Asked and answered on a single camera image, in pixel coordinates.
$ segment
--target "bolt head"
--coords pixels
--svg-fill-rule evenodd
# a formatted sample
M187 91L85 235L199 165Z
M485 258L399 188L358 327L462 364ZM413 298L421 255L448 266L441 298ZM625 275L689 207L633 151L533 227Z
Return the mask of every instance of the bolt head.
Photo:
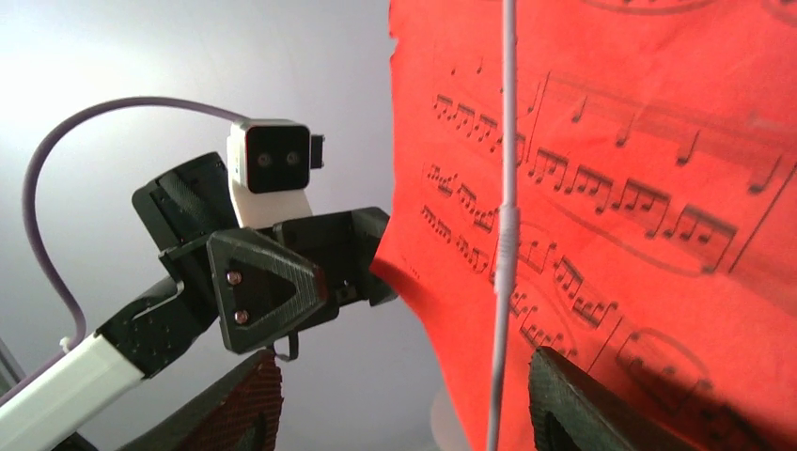
M236 286L236 285L240 284L240 282L242 280L243 280L243 277L241 276L240 272L230 271L230 272L227 273L227 283L232 285L232 286Z
M293 152L288 154L287 160L288 160L288 164L290 164L291 166L293 166L295 164L298 164L299 160L300 160L299 159L299 154L297 152L293 151Z
M235 312L235 322L238 324L246 324L249 320L249 312L246 310L239 310Z

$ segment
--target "black 3d-printed part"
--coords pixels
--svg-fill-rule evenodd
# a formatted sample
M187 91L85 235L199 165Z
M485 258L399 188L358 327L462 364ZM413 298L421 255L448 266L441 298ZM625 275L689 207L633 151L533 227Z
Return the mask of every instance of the black 3d-printed part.
M190 285L175 280L153 285L97 329L146 378L179 359L216 319Z
M529 392L538 451L695 451L551 348L534 352Z
M53 451L98 451L97 447L75 432L67 440L53 448Z
M282 412L281 385L273 354L255 352L118 451L273 451Z
M323 142L322 134L310 135L310 169L323 167Z
M227 168L215 152L183 163L136 190L133 207L161 251L238 226Z
M215 232L207 246L228 350L272 345L328 302L320 268L256 230Z
M396 299L393 289L369 269L388 219L387 213L371 207L293 219L262 230L317 264L333 300L297 332L337 318L340 307L351 303L368 300L376 306Z

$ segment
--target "red paper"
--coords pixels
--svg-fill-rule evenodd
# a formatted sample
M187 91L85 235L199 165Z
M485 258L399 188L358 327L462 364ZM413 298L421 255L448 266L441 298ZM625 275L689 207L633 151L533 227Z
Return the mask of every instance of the red paper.
M396 194L374 271L423 321L483 449L501 2L392 3ZM539 345L706 448L795 449L797 2L518 3L500 449L533 449Z

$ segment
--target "white base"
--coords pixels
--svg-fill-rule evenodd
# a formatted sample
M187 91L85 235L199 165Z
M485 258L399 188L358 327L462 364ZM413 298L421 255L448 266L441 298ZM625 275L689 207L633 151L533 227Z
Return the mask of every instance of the white base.
M290 219L313 215L305 190L254 194L241 183L242 147L245 143L236 124L227 138L227 183L238 225L254 229L271 227Z
M143 378L104 337L87 337L0 407L0 451L53 449Z

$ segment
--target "white wall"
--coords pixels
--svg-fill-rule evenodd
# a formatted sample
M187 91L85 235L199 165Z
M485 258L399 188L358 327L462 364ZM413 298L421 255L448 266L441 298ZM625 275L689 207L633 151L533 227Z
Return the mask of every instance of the white wall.
M71 334L24 239L23 173L58 121L121 96L169 95L324 133L315 212L389 211L391 107L386 0L0 0L0 335L26 371ZM38 211L55 264L90 327L164 275L130 204L133 190L201 153L228 124L155 109L101 117L45 165ZM188 355L86 425L114 449L173 412L241 358L217 326ZM423 329L400 302L347 308L301 336L283 365L285 451L403 451L431 442L441 385Z

